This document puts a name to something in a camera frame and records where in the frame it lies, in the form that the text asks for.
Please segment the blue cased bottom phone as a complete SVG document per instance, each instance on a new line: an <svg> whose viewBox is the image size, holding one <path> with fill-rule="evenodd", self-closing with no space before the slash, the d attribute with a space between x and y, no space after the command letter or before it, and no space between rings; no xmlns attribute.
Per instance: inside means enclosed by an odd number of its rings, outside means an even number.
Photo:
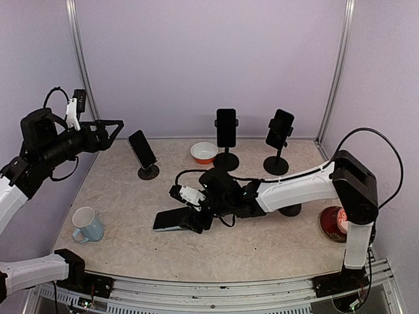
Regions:
<svg viewBox="0 0 419 314"><path fill-rule="evenodd" d="M190 207L180 207L156 214L153 231L165 232L174 230L188 230L187 221L191 214Z"/></svg>

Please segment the black pole phone stand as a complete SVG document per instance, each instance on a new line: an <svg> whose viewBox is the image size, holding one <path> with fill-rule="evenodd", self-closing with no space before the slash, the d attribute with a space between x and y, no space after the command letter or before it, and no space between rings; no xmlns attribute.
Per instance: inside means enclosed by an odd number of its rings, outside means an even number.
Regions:
<svg viewBox="0 0 419 314"><path fill-rule="evenodd" d="M230 152L230 149L227 147L222 153L216 155L213 166L224 169L225 171L234 171L239 166L238 157Z"/></svg>
<svg viewBox="0 0 419 314"><path fill-rule="evenodd" d="M271 175L284 175L288 172L289 164L284 158L281 157L282 148L277 149L275 156L270 156L264 160L264 170Z"/></svg>

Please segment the orange white bowl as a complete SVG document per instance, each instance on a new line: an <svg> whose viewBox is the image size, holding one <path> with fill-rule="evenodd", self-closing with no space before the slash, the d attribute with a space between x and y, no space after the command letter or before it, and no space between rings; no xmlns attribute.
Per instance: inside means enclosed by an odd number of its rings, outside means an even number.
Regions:
<svg viewBox="0 0 419 314"><path fill-rule="evenodd" d="M210 164L214 161L215 157L218 155L219 149L218 147L210 142L199 142L194 144L191 149L190 153L193 157L194 161L197 164Z"/></svg>

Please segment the black teal phone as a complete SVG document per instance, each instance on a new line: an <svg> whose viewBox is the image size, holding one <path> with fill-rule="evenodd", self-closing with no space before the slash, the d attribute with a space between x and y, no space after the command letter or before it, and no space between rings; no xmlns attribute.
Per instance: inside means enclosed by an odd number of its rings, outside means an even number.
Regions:
<svg viewBox="0 0 419 314"><path fill-rule="evenodd" d="M235 109L217 109L215 127L218 147L233 148L236 146L238 119L236 118Z"/></svg>

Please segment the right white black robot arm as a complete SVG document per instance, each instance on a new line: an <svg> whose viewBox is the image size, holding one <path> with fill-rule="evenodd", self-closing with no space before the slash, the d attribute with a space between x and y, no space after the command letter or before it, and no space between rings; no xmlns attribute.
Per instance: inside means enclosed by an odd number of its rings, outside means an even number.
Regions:
<svg viewBox="0 0 419 314"><path fill-rule="evenodd" d="M335 285L349 290L361 277L373 225L378 216L376 177L346 150L308 171L272 180L251 179L240 186L225 170L214 167L199 178L203 190L181 186L181 199L211 216L265 216L311 201L338 199L346 212L348 231L344 269Z"/></svg>

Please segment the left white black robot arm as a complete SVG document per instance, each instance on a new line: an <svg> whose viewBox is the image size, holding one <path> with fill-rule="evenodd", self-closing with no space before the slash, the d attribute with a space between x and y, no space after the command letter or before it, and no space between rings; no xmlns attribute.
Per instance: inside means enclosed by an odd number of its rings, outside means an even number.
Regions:
<svg viewBox="0 0 419 314"><path fill-rule="evenodd" d="M37 109L20 123L24 141L20 153L1 169L1 229L37 193L53 171L66 161L77 162L82 152L107 150L124 127L121 120L81 122L79 129L49 108ZM84 291L91 275L85 261L68 249L41 258L1 263L1 299L19 290L50 281L71 290Z"/></svg>

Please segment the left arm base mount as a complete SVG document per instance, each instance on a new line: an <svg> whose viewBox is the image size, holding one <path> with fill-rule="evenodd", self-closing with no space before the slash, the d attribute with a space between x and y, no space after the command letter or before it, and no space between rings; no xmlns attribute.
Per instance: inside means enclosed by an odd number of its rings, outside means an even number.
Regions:
<svg viewBox="0 0 419 314"><path fill-rule="evenodd" d="M54 253L64 258L69 266L68 275L63 280L57 281L59 287L92 297L109 299L114 285L113 278L85 272L85 261L68 249L58 249Z"/></svg>

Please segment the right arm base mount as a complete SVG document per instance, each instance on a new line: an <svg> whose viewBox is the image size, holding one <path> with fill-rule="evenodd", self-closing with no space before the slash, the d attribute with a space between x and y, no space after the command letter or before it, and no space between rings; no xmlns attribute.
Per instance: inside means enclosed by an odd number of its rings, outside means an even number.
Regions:
<svg viewBox="0 0 419 314"><path fill-rule="evenodd" d="M351 270L343 266L338 272L314 277L312 282L316 297L322 298L366 287L370 280L364 267Z"/></svg>

